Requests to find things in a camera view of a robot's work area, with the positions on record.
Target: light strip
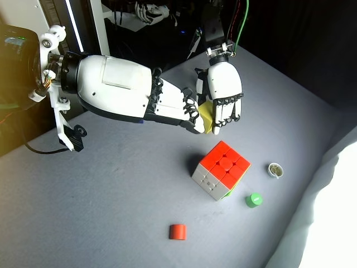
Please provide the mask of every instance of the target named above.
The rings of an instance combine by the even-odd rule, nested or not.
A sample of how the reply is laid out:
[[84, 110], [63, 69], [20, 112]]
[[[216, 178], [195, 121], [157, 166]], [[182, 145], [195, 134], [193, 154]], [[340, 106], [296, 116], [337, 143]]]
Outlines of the light strip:
[[72, 7], [71, 7], [71, 4], [70, 4], [69, 0], [66, 0], [66, 4], [67, 4], [68, 12], [69, 12], [69, 17], [71, 18], [71, 22], [72, 22], [72, 25], [73, 25], [74, 34], [76, 34], [79, 50], [80, 50], [80, 52], [83, 52], [84, 50], [83, 50], [82, 42], [80, 41], [80, 37], [79, 37], [78, 29], [77, 29], [77, 24], [76, 24], [76, 21], [74, 20]]

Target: green wire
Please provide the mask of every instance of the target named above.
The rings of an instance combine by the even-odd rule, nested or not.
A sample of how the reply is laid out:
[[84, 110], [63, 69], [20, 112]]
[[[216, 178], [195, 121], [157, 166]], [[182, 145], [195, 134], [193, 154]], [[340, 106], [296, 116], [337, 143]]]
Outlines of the green wire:
[[243, 30], [245, 21], [247, 20], [248, 9], [249, 9], [249, 0], [247, 0], [247, 7], [245, 8], [245, 14], [244, 14], [243, 23], [242, 23], [242, 26], [241, 26], [241, 28], [239, 30], [238, 37], [237, 37], [237, 40], [236, 40], [235, 45], [234, 45], [234, 52], [237, 50], [238, 42], [239, 42], [239, 39], [240, 39], [240, 35], [242, 34], [242, 30]]
[[18, 108], [18, 104], [16, 103], [0, 104], [0, 110], [14, 109], [14, 108]]

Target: red wire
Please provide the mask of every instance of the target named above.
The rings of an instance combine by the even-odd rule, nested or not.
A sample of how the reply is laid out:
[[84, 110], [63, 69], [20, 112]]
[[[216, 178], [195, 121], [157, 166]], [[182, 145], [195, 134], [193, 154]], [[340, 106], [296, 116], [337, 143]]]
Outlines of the red wire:
[[240, 0], [238, 1], [238, 8], [237, 8], [237, 12], [235, 13], [235, 16], [234, 16], [234, 20], [233, 20], [233, 23], [232, 23], [232, 27], [230, 29], [230, 39], [232, 40], [232, 34], [233, 34], [233, 28], [234, 28], [234, 24], [235, 24], [235, 19], [237, 18], [237, 15], [239, 13], [239, 7], [240, 7]]
[[12, 113], [7, 114], [7, 115], [5, 116], [5, 118], [0, 121], [0, 124], [2, 124], [3, 122], [5, 122], [6, 118], [8, 118], [10, 115], [12, 115]]

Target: green cylinder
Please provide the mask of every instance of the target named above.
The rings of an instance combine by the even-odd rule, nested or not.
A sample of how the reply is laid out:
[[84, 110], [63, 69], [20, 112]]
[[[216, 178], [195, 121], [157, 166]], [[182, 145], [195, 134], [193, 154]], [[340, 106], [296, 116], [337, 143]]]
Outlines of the green cylinder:
[[253, 193], [245, 198], [245, 202], [249, 208], [255, 208], [263, 203], [263, 198], [260, 194]]

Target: white curtain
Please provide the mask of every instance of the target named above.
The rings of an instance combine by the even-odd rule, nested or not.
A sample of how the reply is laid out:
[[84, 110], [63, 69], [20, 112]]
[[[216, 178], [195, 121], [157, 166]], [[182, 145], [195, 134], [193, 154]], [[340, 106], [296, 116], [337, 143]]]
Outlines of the white curtain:
[[357, 267], [357, 127], [328, 150], [266, 268]]

